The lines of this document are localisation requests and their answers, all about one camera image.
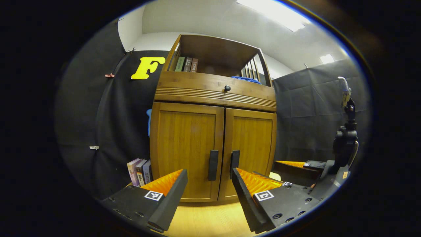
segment black handle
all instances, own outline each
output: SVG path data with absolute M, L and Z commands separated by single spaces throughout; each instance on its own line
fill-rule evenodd
M 216 180 L 216 170 L 218 169 L 218 150 L 211 150 L 209 155 L 208 180 Z
M 240 162 L 240 150 L 234 150 L 231 153 L 231 167 L 229 172 L 229 179 L 232 179 L 232 174 L 234 173 L 233 169 L 238 168 L 238 163 Z

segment blue object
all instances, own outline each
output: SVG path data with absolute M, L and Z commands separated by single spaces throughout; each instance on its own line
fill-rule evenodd
M 254 79 L 251 79 L 251 78 L 248 78 L 248 77 L 232 76 L 232 78 L 237 78 L 237 79 L 240 79 L 240 80 L 243 80 L 243 81 L 254 82 L 254 83 L 257 83 L 257 84 L 260 84 L 260 85 L 262 84 L 262 83 L 260 83 L 260 81 L 254 80 Z
M 152 113 L 152 109 L 148 109 L 147 111 L 146 111 L 146 114 L 149 116 L 149 121 L 148 121 L 148 137 L 151 137 L 150 136 L 150 129 L 151 129 L 151 113 Z

